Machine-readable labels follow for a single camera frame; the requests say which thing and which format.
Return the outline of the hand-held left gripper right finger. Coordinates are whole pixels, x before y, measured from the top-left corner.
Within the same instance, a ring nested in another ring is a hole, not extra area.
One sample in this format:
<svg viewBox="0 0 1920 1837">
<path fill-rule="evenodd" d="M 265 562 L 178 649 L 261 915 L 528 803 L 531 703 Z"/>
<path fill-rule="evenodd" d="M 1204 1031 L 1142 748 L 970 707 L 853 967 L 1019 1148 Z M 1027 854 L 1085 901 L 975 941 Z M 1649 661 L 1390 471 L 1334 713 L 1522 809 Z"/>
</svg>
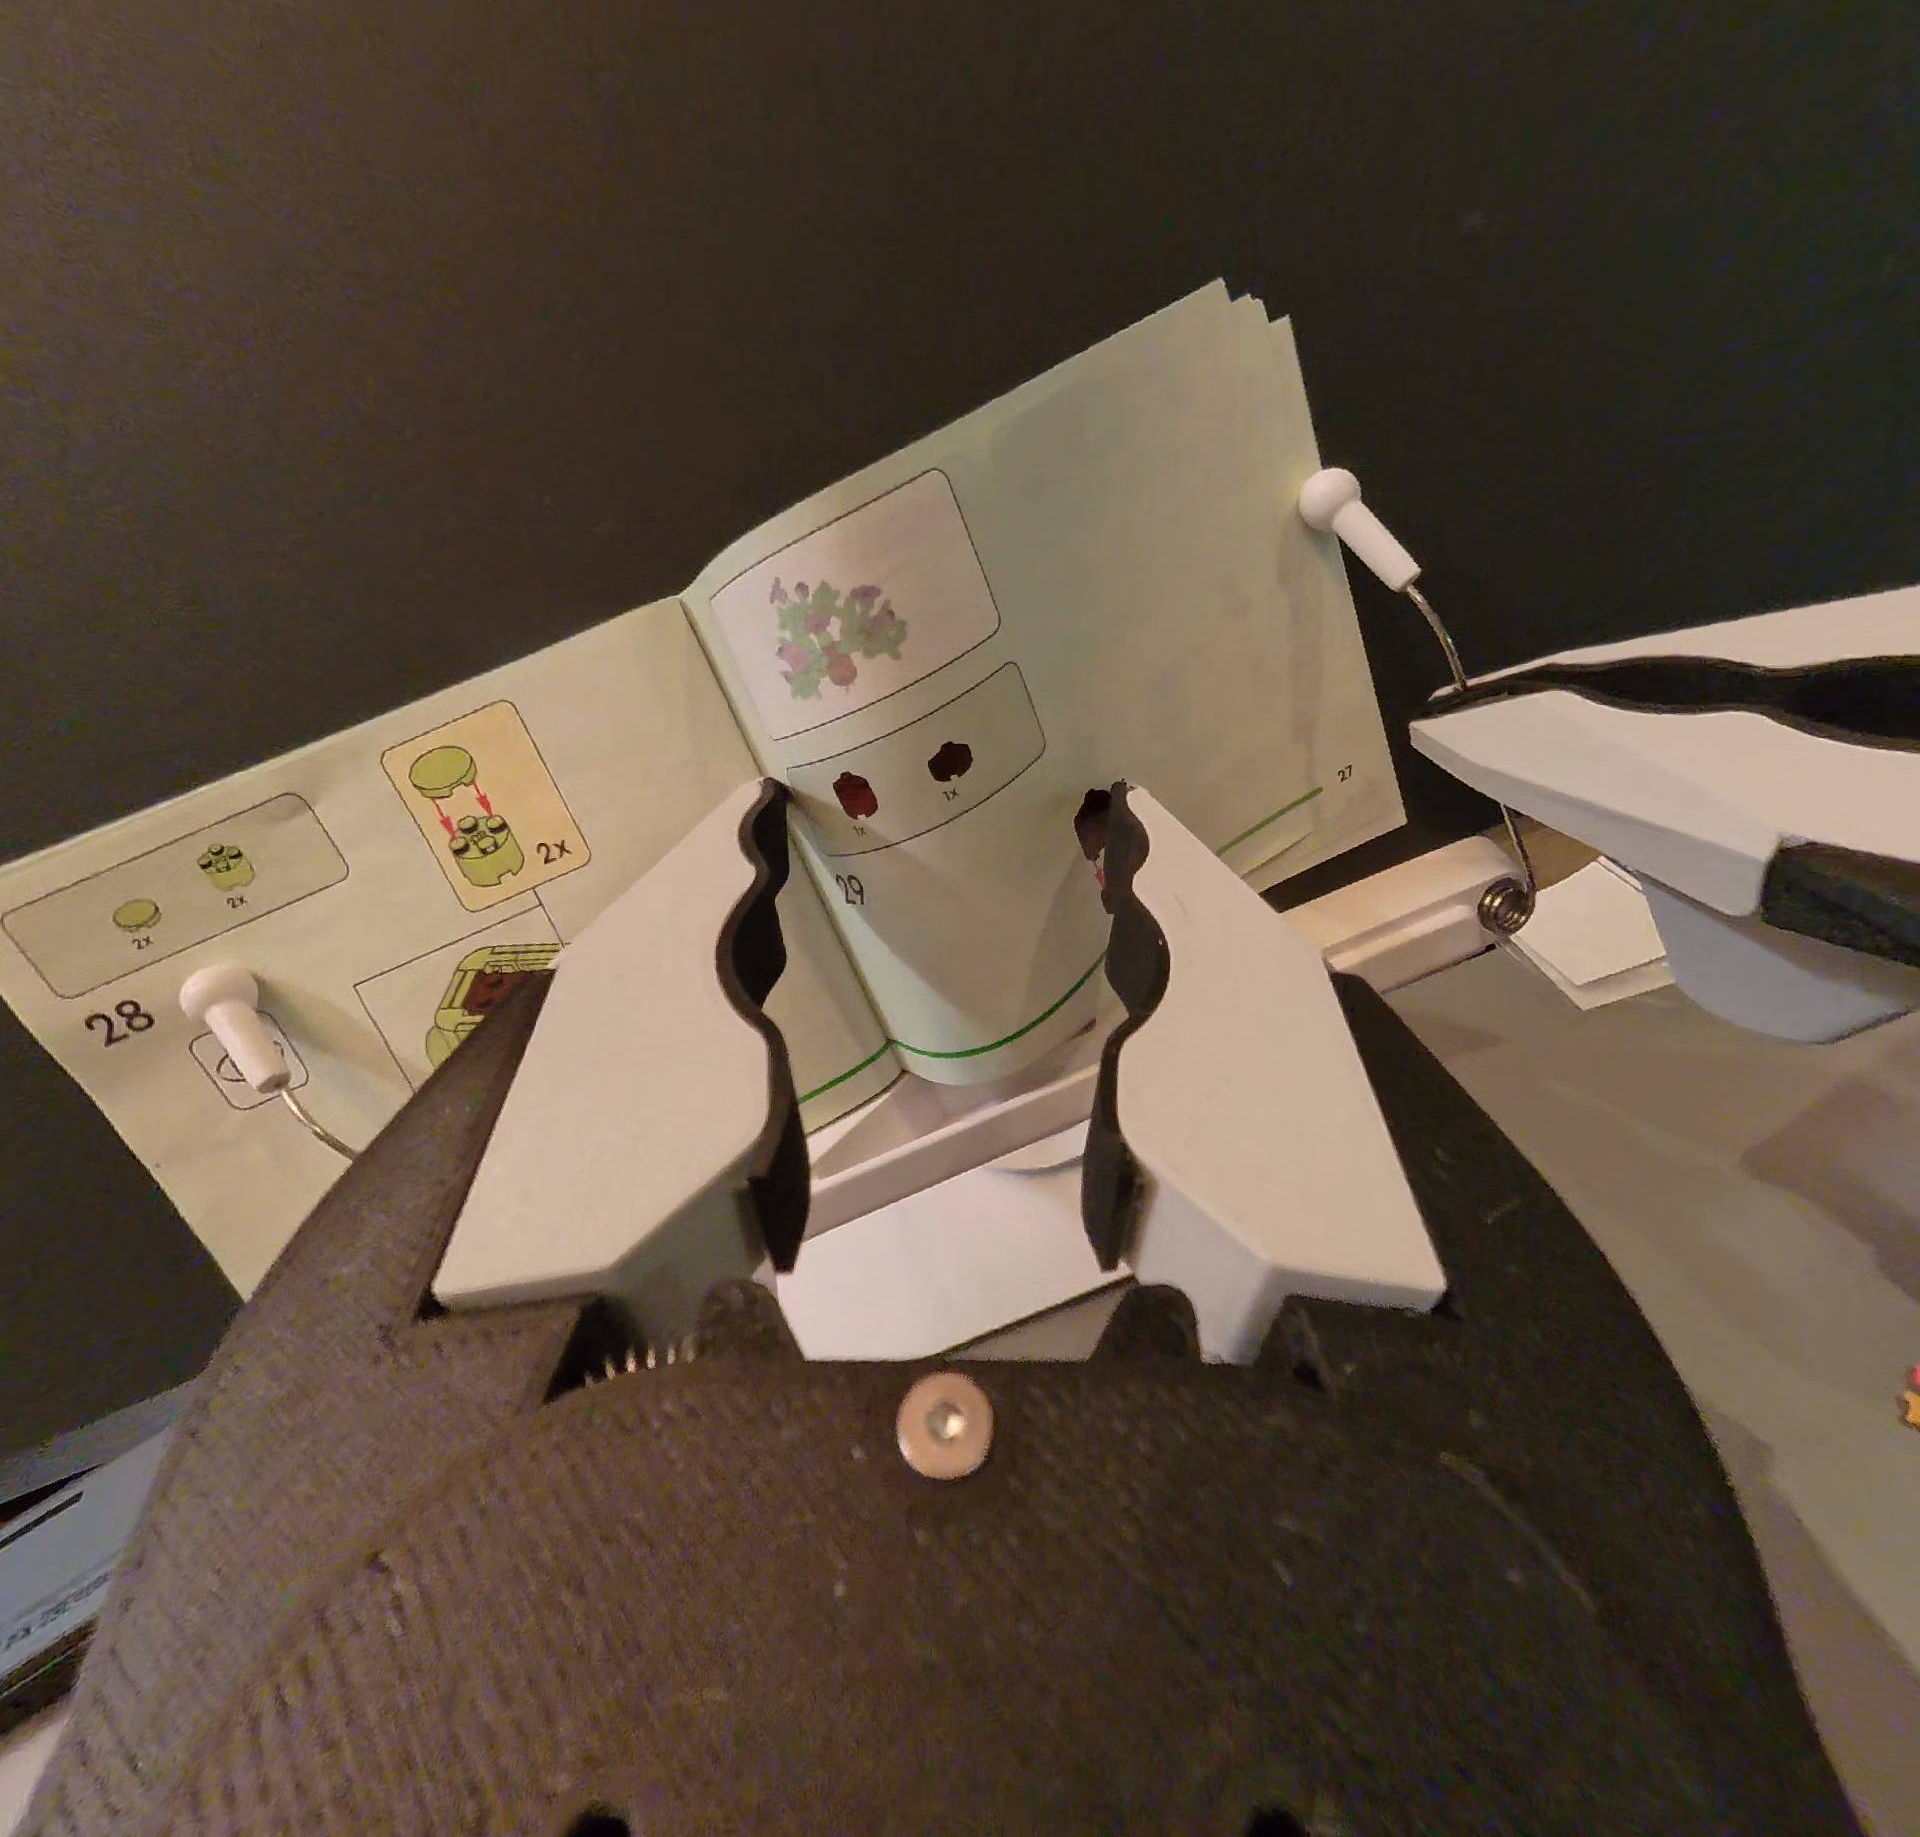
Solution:
<svg viewBox="0 0 1920 1837">
<path fill-rule="evenodd" d="M 1296 1296 L 1427 1311 L 1446 1275 L 1337 978 L 1142 787 L 1105 811 L 1105 1034 L 1083 1154 L 1096 1260 L 1192 1307 L 1249 1366 Z"/>
</svg>

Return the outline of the pale green instruction booklet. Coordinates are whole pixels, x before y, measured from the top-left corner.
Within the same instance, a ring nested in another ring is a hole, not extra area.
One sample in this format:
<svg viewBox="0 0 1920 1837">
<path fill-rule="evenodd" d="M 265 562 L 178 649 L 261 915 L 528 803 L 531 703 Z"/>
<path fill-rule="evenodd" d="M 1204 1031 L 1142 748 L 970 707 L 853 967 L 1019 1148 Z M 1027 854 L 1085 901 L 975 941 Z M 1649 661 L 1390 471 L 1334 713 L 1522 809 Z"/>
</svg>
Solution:
<svg viewBox="0 0 1920 1837">
<path fill-rule="evenodd" d="M 737 784 L 788 791 L 803 1129 L 1102 1000 L 1087 795 L 1261 886 L 1404 820 L 1290 321 L 1222 285 L 733 542 L 676 598 L 4 865 L 4 1002 L 235 1289 L 337 1177 L 180 1008 L 253 973 L 368 1140 Z"/>
</svg>

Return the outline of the printed paper sheet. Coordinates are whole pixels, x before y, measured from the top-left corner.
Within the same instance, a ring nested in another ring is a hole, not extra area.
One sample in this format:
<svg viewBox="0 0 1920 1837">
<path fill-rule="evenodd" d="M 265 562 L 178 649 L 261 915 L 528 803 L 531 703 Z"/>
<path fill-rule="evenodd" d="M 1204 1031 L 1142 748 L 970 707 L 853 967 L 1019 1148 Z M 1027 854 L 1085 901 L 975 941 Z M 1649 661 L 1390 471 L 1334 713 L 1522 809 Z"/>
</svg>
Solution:
<svg viewBox="0 0 1920 1837">
<path fill-rule="evenodd" d="M 168 1388 L 4 1458 L 4 1690 L 97 1621 L 189 1396 Z"/>
</svg>

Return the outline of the white paper sheet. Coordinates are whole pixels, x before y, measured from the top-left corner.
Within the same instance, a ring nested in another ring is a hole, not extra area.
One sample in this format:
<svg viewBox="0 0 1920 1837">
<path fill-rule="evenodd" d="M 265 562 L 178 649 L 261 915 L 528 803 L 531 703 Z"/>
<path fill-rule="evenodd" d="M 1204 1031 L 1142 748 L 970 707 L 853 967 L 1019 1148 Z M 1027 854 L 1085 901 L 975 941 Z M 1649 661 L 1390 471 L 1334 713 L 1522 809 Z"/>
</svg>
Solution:
<svg viewBox="0 0 1920 1837">
<path fill-rule="evenodd" d="M 1674 981 L 1642 884 L 1608 856 L 1540 890 L 1508 949 L 1584 1012 Z"/>
</svg>

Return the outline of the black backdrop board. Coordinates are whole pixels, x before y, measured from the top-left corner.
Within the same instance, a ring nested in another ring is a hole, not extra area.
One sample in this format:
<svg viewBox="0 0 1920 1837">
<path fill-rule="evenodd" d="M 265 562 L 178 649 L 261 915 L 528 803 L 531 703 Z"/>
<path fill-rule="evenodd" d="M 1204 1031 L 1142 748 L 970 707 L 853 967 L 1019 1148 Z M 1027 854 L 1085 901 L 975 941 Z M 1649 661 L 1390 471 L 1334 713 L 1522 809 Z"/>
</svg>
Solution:
<svg viewBox="0 0 1920 1837">
<path fill-rule="evenodd" d="M 1193 286 L 1476 670 L 1915 581 L 1915 0 L 4 0 L 4 856 Z"/>
</svg>

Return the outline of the white page clip with wire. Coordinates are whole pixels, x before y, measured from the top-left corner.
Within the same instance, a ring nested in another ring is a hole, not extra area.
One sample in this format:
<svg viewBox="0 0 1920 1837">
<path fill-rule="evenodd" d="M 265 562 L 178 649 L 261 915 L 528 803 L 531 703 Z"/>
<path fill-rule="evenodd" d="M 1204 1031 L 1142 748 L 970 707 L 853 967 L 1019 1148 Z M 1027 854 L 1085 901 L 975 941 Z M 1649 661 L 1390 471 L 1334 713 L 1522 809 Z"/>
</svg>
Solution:
<svg viewBox="0 0 1920 1837">
<path fill-rule="evenodd" d="M 1342 539 L 1390 593 L 1414 603 L 1445 653 L 1453 688 L 1466 689 L 1470 675 L 1464 668 L 1450 629 L 1418 584 L 1421 566 L 1363 501 L 1357 475 L 1336 465 L 1318 470 L 1301 487 L 1299 511 L 1308 526 Z M 1505 803 L 1500 805 L 1500 822 L 1518 873 L 1488 883 L 1476 913 L 1488 931 L 1496 938 L 1511 938 L 1528 927 L 1534 916 L 1539 874 L 1524 844 L 1520 822 Z"/>
<path fill-rule="evenodd" d="M 308 1070 L 276 1015 L 261 1010 L 250 969 L 205 965 L 180 983 L 180 1013 L 196 1026 L 189 1054 L 233 1110 L 279 1105 L 323 1148 L 351 1162 L 360 1150 L 305 1104 Z"/>
</svg>

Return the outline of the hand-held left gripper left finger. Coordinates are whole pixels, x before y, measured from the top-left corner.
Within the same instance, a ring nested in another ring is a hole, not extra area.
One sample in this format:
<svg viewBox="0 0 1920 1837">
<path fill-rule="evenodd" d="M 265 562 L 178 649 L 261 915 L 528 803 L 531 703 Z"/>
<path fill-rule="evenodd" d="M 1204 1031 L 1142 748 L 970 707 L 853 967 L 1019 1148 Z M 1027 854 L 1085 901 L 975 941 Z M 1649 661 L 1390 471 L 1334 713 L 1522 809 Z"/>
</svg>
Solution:
<svg viewBox="0 0 1920 1837">
<path fill-rule="evenodd" d="M 695 1311 L 796 1267 L 811 1168 L 765 1012 L 787 873 L 784 791 L 754 778 L 573 941 L 437 1269 L 443 1307 Z"/>
</svg>

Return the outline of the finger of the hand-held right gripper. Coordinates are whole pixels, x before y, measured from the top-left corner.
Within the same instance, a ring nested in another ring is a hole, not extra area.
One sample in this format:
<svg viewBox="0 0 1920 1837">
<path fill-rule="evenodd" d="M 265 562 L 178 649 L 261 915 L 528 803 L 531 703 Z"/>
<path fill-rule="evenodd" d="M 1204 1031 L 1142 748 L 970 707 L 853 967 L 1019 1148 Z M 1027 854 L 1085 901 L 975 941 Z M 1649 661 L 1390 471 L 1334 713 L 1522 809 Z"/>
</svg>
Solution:
<svg viewBox="0 0 1920 1837">
<path fill-rule="evenodd" d="M 1831 741 L 1913 741 L 1918 588 L 1564 652 L 1435 691 L 1431 715 L 1548 691 L 1639 715 L 1758 715 Z"/>
<path fill-rule="evenodd" d="M 1763 921 L 1785 850 L 1915 865 L 1915 750 L 1762 713 L 1654 713 L 1506 697 L 1410 728 L 1442 770 L 1629 868 L 1679 988 L 1755 1033 L 1835 1041 L 1915 1012 L 1915 957 Z"/>
</svg>

